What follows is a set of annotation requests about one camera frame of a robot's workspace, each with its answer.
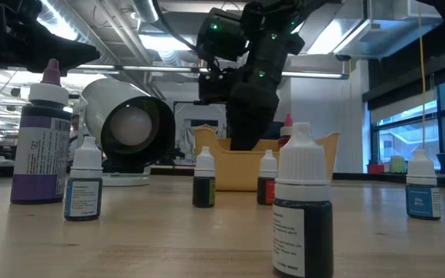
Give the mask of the rectangular silver air duct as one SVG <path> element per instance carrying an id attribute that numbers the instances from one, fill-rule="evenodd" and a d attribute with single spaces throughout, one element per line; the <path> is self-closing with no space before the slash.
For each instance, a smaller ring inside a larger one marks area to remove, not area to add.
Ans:
<path id="1" fill-rule="evenodd" d="M 340 1 L 322 6 L 302 25 L 302 54 L 381 59 L 443 22 L 434 7 L 416 0 Z"/>

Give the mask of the yellow plastic bin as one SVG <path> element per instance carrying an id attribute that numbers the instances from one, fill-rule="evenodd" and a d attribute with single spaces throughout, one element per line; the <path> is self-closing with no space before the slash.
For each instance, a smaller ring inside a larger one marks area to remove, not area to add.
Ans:
<path id="1" fill-rule="evenodd" d="M 284 160 L 278 163 L 279 185 L 310 185 L 310 193 L 318 200 L 328 197 L 333 175 L 339 133 L 315 139 L 309 123 L 295 123 L 292 136 L 284 147 Z M 275 158 L 280 148 L 275 140 L 261 140 L 252 151 L 231 151 L 231 140 L 220 144 L 213 129 L 195 129 L 195 150 L 209 150 L 214 157 L 215 188 L 218 191 L 255 192 L 260 176 L 260 162 L 268 150 Z"/>

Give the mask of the large purple food coloring bottle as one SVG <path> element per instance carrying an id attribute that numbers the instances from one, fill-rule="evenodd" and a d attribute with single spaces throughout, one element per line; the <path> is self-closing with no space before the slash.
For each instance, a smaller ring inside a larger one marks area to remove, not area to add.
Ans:
<path id="1" fill-rule="evenodd" d="M 63 200 L 72 114 L 65 110 L 69 92 L 61 86 L 59 62 L 50 59 L 42 80 L 30 86 L 29 104 L 21 111 L 12 204 Z"/>

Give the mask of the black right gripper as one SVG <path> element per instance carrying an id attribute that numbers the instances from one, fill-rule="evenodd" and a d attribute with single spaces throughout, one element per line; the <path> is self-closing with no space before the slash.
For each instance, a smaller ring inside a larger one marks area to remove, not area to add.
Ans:
<path id="1" fill-rule="evenodd" d="M 226 119 L 231 151 L 251 151 L 261 139 L 276 139 L 273 119 L 279 98 L 280 71 L 242 66 L 228 68 Z"/>

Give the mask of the white cup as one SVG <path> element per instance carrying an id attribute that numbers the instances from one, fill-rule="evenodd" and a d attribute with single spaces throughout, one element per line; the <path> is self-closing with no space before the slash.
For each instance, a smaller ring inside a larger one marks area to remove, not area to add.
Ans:
<path id="1" fill-rule="evenodd" d="M 150 166 L 175 143 L 175 116 L 163 100 L 126 82 L 95 80 L 83 90 L 83 123 L 103 154 L 106 187 L 150 183 Z"/>

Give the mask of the green container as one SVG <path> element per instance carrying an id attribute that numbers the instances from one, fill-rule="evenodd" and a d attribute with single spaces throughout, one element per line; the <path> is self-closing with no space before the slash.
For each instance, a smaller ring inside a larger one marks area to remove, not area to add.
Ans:
<path id="1" fill-rule="evenodd" d="M 393 155 L 390 159 L 390 172 L 397 174 L 406 173 L 406 161 L 402 155 Z"/>

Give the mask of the small black food coloring bottle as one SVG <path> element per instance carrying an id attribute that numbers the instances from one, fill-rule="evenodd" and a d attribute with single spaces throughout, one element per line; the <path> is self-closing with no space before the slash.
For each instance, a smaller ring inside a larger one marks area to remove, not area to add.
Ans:
<path id="1" fill-rule="evenodd" d="M 273 271 L 281 278 L 334 276 L 333 208 L 325 151 L 309 123 L 280 149 L 273 201 Z"/>

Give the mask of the small sky blue coloring bottle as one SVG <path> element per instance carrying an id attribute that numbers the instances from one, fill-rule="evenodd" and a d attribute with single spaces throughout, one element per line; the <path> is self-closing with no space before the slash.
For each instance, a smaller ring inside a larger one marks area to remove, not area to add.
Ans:
<path id="1" fill-rule="evenodd" d="M 440 189 L 434 163 L 425 149 L 416 149 L 413 159 L 408 162 L 406 213 L 414 219 L 441 219 Z"/>

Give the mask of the black framed board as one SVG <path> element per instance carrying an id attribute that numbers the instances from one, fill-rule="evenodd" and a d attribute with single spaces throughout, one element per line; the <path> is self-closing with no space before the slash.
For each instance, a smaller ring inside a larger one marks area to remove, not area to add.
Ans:
<path id="1" fill-rule="evenodd" d="M 226 109 L 222 104 L 195 105 L 193 101 L 175 101 L 172 110 L 177 128 L 226 127 Z"/>

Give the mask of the small teal label coloring bottle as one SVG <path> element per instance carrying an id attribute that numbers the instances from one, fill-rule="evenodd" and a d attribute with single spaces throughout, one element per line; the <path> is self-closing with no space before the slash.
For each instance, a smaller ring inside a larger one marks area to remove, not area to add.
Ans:
<path id="1" fill-rule="evenodd" d="M 103 189 L 102 153 L 92 136 L 75 150 L 66 186 L 64 218 L 90 221 L 100 217 Z"/>

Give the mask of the large glass window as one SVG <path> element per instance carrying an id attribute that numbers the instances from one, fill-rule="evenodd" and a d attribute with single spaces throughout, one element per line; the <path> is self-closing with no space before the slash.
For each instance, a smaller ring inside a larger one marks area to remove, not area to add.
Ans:
<path id="1" fill-rule="evenodd" d="M 438 154 L 445 153 L 445 82 L 426 79 L 426 92 L 380 107 L 370 108 L 372 160 L 389 162 L 393 155 L 413 159 L 416 149 L 425 149 L 436 170 Z"/>

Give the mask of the black aluminium table frame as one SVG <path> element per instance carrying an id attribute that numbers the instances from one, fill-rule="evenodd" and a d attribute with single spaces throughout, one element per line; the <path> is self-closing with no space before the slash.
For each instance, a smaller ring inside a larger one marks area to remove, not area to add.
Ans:
<path id="1" fill-rule="evenodd" d="M 167 175 L 167 176 L 193 176 L 194 170 L 191 168 L 153 168 L 151 175 Z M 363 174 L 363 173 L 334 173 L 333 180 L 337 181 L 384 181 L 397 184 L 405 184 L 406 176 L 401 174 Z M 437 184 L 441 188 L 445 188 L 445 175 L 437 176 Z"/>

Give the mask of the small red food coloring bottle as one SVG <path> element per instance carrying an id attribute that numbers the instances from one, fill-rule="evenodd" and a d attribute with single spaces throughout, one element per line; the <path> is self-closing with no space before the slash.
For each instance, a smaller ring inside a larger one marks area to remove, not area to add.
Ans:
<path id="1" fill-rule="evenodd" d="M 259 205 L 272 205 L 274 200 L 275 178 L 277 177 L 277 159 L 271 150 L 266 150 L 260 160 L 257 179 L 256 200 Z"/>

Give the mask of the small green food coloring bottle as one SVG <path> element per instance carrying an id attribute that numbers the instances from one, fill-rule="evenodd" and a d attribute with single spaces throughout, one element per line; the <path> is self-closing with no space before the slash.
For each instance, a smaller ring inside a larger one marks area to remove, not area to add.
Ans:
<path id="1" fill-rule="evenodd" d="M 192 181 L 192 205 L 196 208 L 211 208 L 216 200 L 215 160 L 210 147 L 204 146 L 196 158 Z"/>

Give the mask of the large pink food coloring bottle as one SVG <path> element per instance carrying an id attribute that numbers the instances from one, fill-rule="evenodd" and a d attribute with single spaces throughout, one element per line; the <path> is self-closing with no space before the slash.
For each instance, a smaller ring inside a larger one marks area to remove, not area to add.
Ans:
<path id="1" fill-rule="evenodd" d="M 280 139 L 278 140 L 278 146 L 283 147 L 290 140 L 293 129 L 293 120 L 290 113 L 287 114 L 287 117 L 284 122 L 284 126 L 280 129 Z"/>

